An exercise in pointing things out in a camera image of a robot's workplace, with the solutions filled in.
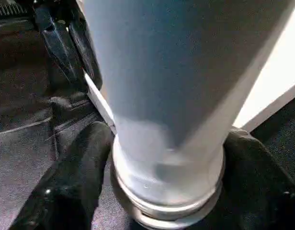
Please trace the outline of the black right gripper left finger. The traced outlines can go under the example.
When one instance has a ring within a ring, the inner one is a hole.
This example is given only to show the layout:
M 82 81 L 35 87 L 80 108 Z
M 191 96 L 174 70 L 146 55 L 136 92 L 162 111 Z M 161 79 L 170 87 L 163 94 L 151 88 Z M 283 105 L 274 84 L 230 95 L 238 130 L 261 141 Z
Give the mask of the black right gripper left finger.
M 105 123 L 85 127 L 45 172 L 10 229 L 91 229 L 112 143 L 113 133 Z

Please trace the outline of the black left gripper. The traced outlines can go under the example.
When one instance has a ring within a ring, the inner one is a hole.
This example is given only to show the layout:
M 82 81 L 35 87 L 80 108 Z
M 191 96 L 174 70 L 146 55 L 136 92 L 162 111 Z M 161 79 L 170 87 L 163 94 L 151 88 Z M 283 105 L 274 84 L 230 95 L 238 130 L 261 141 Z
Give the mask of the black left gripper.
M 32 18 L 51 59 L 76 89 L 86 89 L 83 69 L 75 45 L 59 20 L 81 18 L 75 0 L 0 0 L 0 20 Z

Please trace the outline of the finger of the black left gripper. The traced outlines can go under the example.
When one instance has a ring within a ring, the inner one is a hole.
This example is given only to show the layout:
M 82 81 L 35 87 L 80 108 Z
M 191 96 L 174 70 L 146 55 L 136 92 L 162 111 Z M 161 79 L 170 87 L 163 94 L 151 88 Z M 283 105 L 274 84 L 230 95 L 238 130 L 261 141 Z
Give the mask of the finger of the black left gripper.
M 80 17 L 67 18 L 67 47 L 68 47 L 68 81 L 78 90 L 86 91 L 88 85 L 84 79 L 87 73 L 99 90 L 103 81 L 97 58 L 90 43 L 86 22 Z

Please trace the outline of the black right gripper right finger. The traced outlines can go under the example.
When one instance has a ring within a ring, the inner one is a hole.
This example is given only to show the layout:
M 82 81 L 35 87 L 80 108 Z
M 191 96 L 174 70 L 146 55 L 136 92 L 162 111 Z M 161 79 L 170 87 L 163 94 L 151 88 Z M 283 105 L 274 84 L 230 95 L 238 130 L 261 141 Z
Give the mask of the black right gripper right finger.
M 295 230 L 295 183 L 248 132 L 231 129 L 215 208 L 202 230 Z

